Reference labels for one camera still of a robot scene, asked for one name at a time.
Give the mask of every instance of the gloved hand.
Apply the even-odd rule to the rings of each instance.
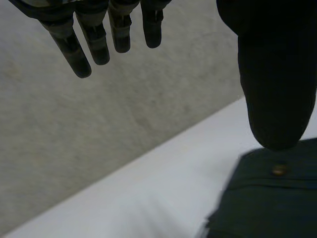
[[[130,49],[130,13],[141,1],[143,29],[148,47],[161,43],[163,9],[171,0],[9,0],[25,15],[35,18],[50,32],[75,74],[91,74],[91,67],[73,30],[73,13],[84,33],[96,64],[109,62],[103,19],[108,10],[114,47],[124,53]]]
[[[317,86],[316,0],[217,0],[238,35],[238,63],[255,138],[271,150],[295,146]]]

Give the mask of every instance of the floor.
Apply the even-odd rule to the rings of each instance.
[[[0,1],[0,235],[242,96],[215,1],[173,0],[154,50],[139,7],[131,17],[130,52],[115,52],[106,17],[111,60],[86,54],[93,74],[79,79],[36,20]]]
[[[317,108],[302,139],[316,136]],[[205,237],[240,156],[260,147],[242,98],[3,238]]]

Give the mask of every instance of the gray concrete floor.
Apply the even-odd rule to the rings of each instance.
[[[163,41],[77,78],[49,33],[0,1],[0,234],[47,210],[242,96],[236,36],[215,1],[173,0]]]

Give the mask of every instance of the white mat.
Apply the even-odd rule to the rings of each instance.
[[[316,113],[305,138],[317,135]],[[5,238],[192,238],[257,147],[241,99]]]

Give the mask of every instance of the black glove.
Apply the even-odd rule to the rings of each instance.
[[[217,0],[222,20],[239,36],[238,62],[249,121],[258,142],[293,147],[315,104],[316,0]]]
[[[9,0],[25,15],[39,20],[50,32],[75,74],[88,77],[91,68],[73,30],[73,13],[83,30],[96,64],[109,62],[103,19],[108,10],[117,52],[130,49],[130,13],[140,0]],[[141,0],[146,43],[155,48],[161,42],[163,9],[171,0]]]

